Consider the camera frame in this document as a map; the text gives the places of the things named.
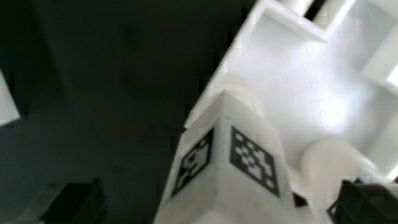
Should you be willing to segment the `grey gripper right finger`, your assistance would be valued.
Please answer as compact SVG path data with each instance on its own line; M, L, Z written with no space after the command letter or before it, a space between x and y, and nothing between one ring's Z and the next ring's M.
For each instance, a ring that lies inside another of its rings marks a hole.
M398 183L343 180L327 215L332 224L398 224Z

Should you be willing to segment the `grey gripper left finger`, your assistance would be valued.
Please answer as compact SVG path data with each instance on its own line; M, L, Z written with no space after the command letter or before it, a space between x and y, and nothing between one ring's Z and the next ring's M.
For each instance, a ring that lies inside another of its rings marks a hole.
M101 180L49 183L10 224L105 224Z

